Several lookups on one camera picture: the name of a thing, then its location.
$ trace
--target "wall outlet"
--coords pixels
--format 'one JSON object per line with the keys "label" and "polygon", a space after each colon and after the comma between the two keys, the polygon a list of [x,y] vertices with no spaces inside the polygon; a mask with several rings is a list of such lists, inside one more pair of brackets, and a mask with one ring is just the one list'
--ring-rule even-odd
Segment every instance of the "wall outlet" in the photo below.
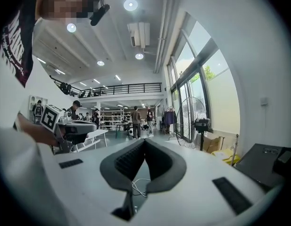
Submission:
{"label": "wall outlet", "polygon": [[260,99],[260,105],[261,106],[268,105],[268,98],[267,97],[261,97],[261,99]]}

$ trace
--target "cardboard box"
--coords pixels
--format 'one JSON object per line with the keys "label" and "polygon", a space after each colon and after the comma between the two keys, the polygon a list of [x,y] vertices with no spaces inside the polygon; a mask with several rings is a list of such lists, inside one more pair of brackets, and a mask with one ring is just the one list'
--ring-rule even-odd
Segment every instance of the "cardboard box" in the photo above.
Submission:
{"label": "cardboard box", "polygon": [[[204,142],[203,142],[203,151],[207,153],[212,153],[214,151],[218,151],[220,148],[222,142],[221,137],[216,137],[214,134],[210,132],[206,132],[204,136]],[[197,148],[200,148],[201,145],[201,134],[196,135],[196,139],[194,141],[194,144]]]}

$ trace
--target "air conditioner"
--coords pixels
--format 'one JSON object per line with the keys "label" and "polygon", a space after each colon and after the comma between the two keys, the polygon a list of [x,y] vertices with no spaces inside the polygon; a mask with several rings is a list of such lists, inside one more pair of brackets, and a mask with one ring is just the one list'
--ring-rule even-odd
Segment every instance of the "air conditioner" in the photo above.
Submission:
{"label": "air conditioner", "polygon": [[140,46],[145,48],[145,46],[150,45],[150,24],[149,23],[134,23],[128,24],[128,31],[131,35],[131,45],[132,47]]}

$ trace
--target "floor fan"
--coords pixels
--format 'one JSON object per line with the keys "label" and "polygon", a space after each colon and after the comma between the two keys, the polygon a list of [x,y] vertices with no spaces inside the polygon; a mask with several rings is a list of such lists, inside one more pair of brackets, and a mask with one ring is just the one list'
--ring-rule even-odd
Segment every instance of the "floor fan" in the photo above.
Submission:
{"label": "floor fan", "polygon": [[203,150],[204,133],[210,130],[204,104],[196,97],[186,98],[177,113],[175,132],[179,145],[196,148],[196,135],[201,134],[200,150]]}

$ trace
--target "floor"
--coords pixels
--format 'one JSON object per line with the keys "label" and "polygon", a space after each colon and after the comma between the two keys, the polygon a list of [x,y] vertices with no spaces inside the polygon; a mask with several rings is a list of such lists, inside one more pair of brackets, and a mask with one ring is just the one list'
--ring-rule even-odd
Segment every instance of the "floor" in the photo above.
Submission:
{"label": "floor", "polygon": [[[147,138],[147,134],[148,131],[141,131],[141,138]],[[165,135],[163,132],[161,131],[157,131],[154,130],[154,139],[155,141],[167,141],[169,139],[170,135],[167,134]],[[104,137],[99,136],[97,137],[97,139],[100,139],[100,142],[98,142],[96,144],[96,148],[101,148],[101,147],[105,147],[105,143],[104,143]],[[117,139],[115,138],[115,131],[109,131],[106,133],[106,140],[107,140],[107,145],[108,146],[114,146],[117,145],[119,143],[123,143],[129,140],[135,140],[132,137],[130,137],[130,139],[127,136],[127,132],[126,131],[121,131],[118,135],[117,135]],[[94,150],[95,149],[95,145],[94,146],[90,146],[89,148],[85,149],[85,151],[87,150]],[[140,178],[144,178],[144,179],[150,179],[150,172],[149,172],[149,168],[147,166],[147,163],[144,161],[144,163],[142,164],[142,166],[140,167],[134,181],[140,179]],[[149,181],[147,180],[140,180],[136,183],[137,188],[141,191],[141,192],[145,192],[146,191],[146,185],[149,183]],[[133,194],[139,194],[136,190],[133,191]],[[142,204],[146,201],[146,197],[143,197],[142,195],[135,195],[133,196],[133,205],[135,207],[135,211],[138,211]]]}

